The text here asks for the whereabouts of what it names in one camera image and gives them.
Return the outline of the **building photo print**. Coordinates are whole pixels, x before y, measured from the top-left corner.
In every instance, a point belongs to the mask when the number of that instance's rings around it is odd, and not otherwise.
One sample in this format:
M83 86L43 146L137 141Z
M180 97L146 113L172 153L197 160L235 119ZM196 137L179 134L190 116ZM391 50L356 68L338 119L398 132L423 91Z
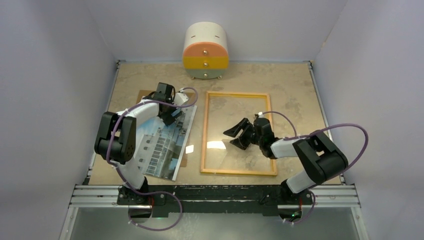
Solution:
M185 153L197 106L177 110L179 117L166 126L154 117L137 128L137 168L145 176L175 181Z

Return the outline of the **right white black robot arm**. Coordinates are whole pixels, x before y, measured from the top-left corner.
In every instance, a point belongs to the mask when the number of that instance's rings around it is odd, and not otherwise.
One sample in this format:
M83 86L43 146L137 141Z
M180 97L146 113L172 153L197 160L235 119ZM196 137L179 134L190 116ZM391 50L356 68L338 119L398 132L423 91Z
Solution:
M297 157L300 160L303 170L281 183L280 196L288 204L298 200L305 190L339 174L349 164L346 156L325 133L291 140L278 138L265 117L258 117L253 122L243 118L223 134L231 137L230 143L239 149L246 150L250 145L256 145L269 159Z

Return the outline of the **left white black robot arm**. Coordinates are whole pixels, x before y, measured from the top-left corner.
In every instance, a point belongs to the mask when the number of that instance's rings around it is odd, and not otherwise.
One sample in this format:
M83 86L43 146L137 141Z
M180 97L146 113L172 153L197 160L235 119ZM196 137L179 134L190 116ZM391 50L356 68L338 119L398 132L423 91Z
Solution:
M130 189L129 197L138 205L146 203L149 191L146 177L138 169L134 155L137 151L137 129L150 120L160 120L168 127L181 116L182 109L191 107L190 97L168 83L160 82L155 91L141 98L134 106L122 111L106 111L101 116L94 151L113 166Z

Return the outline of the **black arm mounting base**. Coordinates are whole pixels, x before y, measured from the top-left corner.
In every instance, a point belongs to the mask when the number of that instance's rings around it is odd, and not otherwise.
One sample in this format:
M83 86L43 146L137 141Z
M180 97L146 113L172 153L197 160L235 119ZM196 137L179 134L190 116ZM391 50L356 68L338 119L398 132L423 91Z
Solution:
M301 216L311 205L311 193L290 195L279 184L272 185L148 185L139 195L127 187L118 188L117 204L152 209L152 217L170 213L261 214L266 217Z

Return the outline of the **yellow wooden picture frame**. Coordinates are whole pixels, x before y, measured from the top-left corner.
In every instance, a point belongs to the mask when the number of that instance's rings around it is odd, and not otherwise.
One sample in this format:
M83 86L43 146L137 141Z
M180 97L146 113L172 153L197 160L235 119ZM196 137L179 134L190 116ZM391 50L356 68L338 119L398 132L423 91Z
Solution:
M268 93L254 93L254 92L222 92L222 91L206 91L205 104L204 104L204 118L203 118L203 133L202 133L202 148L200 159L200 172L202 174L223 174L223 175L240 175L240 176L265 176L275 177L278 175L277 162L270 159L269 171L257 170L233 170L233 169L213 169L205 167L206 151L207 151L207 136L208 136L208 120L209 120L209 100L210 97L234 97L234 98L255 98L264 99L266 102L266 110L270 111L271 98Z

